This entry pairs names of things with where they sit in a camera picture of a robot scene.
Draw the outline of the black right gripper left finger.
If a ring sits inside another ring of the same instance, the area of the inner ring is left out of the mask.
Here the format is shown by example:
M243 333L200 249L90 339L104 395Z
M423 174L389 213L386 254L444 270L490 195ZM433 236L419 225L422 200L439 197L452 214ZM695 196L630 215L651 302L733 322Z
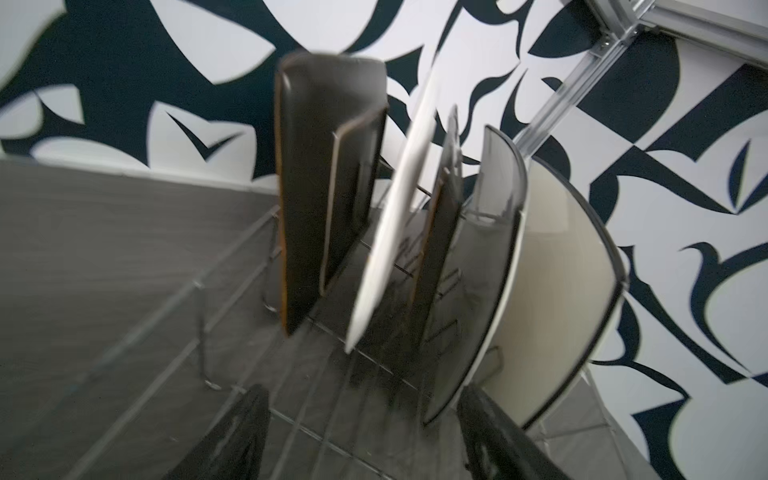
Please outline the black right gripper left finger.
M269 391L254 385L163 479L257 479L269 423Z

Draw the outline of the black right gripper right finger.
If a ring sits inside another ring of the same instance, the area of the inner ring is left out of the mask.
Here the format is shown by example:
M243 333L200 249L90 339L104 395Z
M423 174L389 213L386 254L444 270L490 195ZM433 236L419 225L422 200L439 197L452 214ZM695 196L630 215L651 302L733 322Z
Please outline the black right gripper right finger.
M478 386L463 389L457 415L474 479L568 477Z

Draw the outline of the cream square plate black rim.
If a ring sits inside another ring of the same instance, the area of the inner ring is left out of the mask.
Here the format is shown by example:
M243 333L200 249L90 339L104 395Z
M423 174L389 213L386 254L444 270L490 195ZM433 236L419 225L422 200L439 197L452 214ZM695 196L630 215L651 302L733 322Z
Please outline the cream square plate black rim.
M522 246L528 168L498 128L484 128L481 163L453 251L458 285L440 303L458 332L437 361L422 423L435 423L479 369L509 300Z

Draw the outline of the round speckled plate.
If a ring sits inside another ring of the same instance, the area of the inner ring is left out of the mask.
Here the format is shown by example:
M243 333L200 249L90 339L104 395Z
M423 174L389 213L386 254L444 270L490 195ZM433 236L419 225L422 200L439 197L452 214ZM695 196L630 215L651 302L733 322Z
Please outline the round speckled plate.
M383 298L395 263L399 239L435 130L439 77L440 73L434 68L421 89L421 97L406 134L354 302L344 346L347 354L353 351L364 336Z

